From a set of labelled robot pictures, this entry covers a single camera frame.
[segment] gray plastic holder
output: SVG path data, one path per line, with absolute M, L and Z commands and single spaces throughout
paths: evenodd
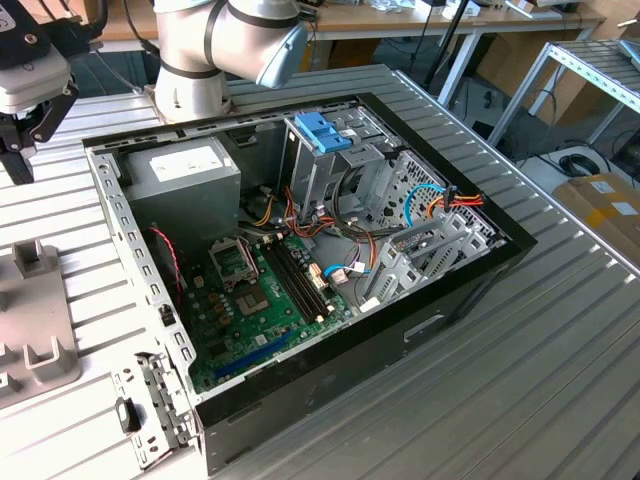
M 0 409 L 79 376 L 55 247 L 12 245 L 0 257 Z

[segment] blue drive latch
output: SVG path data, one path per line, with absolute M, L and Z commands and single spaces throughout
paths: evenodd
M 351 147 L 351 140 L 340 135 L 333 123 L 318 112 L 296 115 L 296 125 L 322 153 Z

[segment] ram slot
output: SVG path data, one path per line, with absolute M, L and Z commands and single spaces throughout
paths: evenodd
M 319 315 L 327 316 L 329 314 L 324 300 L 316 292 L 309 279 L 300 271 L 298 265 L 291 258 L 287 247 L 282 244 L 270 245 L 264 251 L 264 256 L 305 322 L 311 323 Z

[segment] metal rack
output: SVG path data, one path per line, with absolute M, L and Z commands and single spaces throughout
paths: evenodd
M 569 69 L 619 102 L 591 134 L 589 143 L 593 143 L 598 139 L 625 106 L 636 113 L 640 113 L 640 71 L 631 64 L 629 58 L 619 51 L 617 42 L 588 40 L 584 42 L 547 43 L 520 84 L 493 132 L 491 132 L 487 140 L 489 145 L 495 146 L 500 141 L 507 127 L 518 113 L 525 96 L 535 85 L 538 76 L 551 59 L 557 61 L 560 66 L 551 75 L 543 90 L 553 91 L 560 76 L 566 69 Z M 538 96 L 529 110 L 531 115 L 536 115 L 546 97 L 547 93 L 545 92 Z
M 219 479 L 633 478 L 640 455 L 637 271 L 410 80 L 383 66 L 234 82 L 242 111 L 370 91 L 538 240 L 463 321 L 223 470 Z M 139 319 L 79 140 L 158 125 L 149 101 L 80 101 L 34 158 L 0 173 L 0 251 L 60 251 L 81 378 L 0 411 L 0 467 L 21 478 L 133 478 L 109 373 L 157 349 Z M 204 478 L 185 449 L 149 473 Z

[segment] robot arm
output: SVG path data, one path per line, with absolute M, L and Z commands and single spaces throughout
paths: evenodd
M 107 20 L 38 25 L 18 0 L 0 0 L 0 161 L 15 184 L 33 182 L 27 159 L 78 96 L 67 58 L 89 53 Z M 171 121 L 224 114 L 223 72 L 270 88 L 297 70 L 307 41 L 294 0 L 156 0 L 161 69 L 155 101 Z
M 162 61 L 155 100 L 172 121 L 226 113 L 222 72 L 281 87 L 307 43 L 293 0 L 156 0 L 154 9 Z
M 51 139 L 78 97 L 67 58 L 91 51 L 107 22 L 39 25 L 18 0 L 0 0 L 0 161 L 15 184 L 33 182 L 27 159 Z

